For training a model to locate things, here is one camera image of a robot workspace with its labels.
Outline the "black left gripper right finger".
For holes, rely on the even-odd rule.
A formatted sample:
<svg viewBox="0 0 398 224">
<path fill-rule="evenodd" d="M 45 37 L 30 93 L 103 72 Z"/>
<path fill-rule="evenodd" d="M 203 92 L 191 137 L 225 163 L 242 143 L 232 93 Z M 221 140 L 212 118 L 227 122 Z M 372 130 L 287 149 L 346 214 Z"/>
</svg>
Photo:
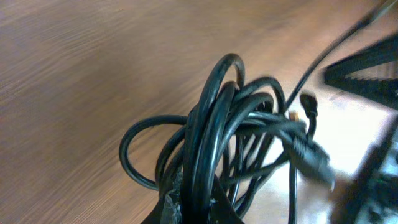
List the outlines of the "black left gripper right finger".
<svg viewBox="0 0 398 224">
<path fill-rule="evenodd" d="M 211 224 L 243 224 L 237 213 L 232 208 L 219 178 L 215 175 L 210 198 L 210 223 Z"/>
</svg>

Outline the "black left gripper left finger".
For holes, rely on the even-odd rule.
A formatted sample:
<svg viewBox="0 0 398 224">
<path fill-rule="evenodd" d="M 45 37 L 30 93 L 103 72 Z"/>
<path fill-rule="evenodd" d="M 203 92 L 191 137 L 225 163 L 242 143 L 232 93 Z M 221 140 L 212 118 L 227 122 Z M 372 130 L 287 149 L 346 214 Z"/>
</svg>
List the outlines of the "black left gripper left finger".
<svg viewBox="0 0 398 224">
<path fill-rule="evenodd" d="M 160 188 L 159 201 L 142 224 L 182 224 L 181 184 L 183 175 L 165 178 Z"/>
</svg>

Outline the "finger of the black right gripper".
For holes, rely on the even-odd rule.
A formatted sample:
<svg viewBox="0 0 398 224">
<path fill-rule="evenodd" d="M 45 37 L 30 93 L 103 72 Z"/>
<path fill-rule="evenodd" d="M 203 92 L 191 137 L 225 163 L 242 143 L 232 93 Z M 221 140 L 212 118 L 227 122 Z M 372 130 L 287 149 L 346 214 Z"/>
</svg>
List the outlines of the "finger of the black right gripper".
<svg viewBox="0 0 398 224">
<path fill-rule="evenodd" d="M 323 82 L 396 110 L 397 34 L 325 67 Z"/>
</svg>

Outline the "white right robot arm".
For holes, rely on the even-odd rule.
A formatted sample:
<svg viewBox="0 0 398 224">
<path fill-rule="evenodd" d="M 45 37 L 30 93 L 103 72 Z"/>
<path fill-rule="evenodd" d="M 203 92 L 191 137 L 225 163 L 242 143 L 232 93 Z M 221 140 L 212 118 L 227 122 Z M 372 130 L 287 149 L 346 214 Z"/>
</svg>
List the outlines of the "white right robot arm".
<svg viewBox="0 0 398 224">
<path fill-rule="evenodd" d="M 397 109 L 397 34 L 339 60 L 323 72 L 326 85 Z M 371 147 L 335 205 L 332 223 L 397 223 L 397 116 Z"/>
</svg>

